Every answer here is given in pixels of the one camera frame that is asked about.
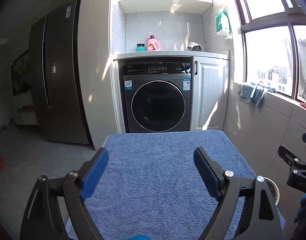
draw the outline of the front-loading washing machine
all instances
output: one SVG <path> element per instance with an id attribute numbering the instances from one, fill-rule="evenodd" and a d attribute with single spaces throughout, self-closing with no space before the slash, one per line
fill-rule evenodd
<path id="1" fill-rule="evenodd" d="M 190 59 L 157 59 L 123 65 L 126 130 L 130 133 L 189 131 Z"/>

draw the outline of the teal jar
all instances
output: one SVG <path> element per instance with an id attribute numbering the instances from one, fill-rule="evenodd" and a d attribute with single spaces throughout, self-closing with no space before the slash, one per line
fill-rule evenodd
<path id="1" fill-rule="evenodd" d="M 136 51 L 146 51 L 145 44 L 143 43 L 136 44 Z"/>

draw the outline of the washing machine door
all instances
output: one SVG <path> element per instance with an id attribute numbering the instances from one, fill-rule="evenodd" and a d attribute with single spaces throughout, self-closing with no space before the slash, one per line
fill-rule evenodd
<path id="1" fill-rule="evenodd" d="M 185 102 L 174 84 L 156 80 L 141 86 L 132 99 L 132 114 L 137 123 L 151 132 L 165 132 L 182 119 Z"/>

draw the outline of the folded cloth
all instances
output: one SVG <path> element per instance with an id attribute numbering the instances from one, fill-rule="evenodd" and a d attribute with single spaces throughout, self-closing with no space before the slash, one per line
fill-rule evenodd
<path id="1" fill-rule="evenodd" d="M 202 46 L 200 44 L 195 43 L 195 42 L 191 42 L 188 45 L 187 49 L 191 50 L 191 51 L 202 51 Z"/>
<path id="2" fill-rule="evenodd" d="M 242 83 L 239 85 L 238 97 L 241 101 L 246 103 L 254 103 L 260 106 L 264 97 L 264 93 L 273 92 L 275 93 L 275 88 L 262 86 L 256 83 Z"/>

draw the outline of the plastic bag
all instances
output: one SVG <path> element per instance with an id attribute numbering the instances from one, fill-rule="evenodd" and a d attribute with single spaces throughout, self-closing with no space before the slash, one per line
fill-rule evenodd
<path id="1" fill-rule="evenodd" d="M 224 36 L 224 38 L 232 39 L 231 36 L 231 27 L 229 23 L 229 17 L 227 12 L 222 7 L 219 11 L 219 13 L 215 16 L 215 27 L 216 27 L 216 33 Z"/>

